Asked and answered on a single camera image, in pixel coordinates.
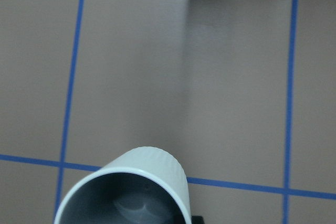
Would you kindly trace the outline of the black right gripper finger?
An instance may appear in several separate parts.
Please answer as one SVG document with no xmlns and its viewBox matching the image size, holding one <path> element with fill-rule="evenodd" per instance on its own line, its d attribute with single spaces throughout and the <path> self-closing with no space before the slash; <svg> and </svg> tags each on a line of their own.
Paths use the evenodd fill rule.
<svg viewBox="0 0 336 224">
<path fill-rule="evenodd" d="M 204 218 L 202 216 L 192 216 L 192 224 L 204 224 Z"/>
</svg>

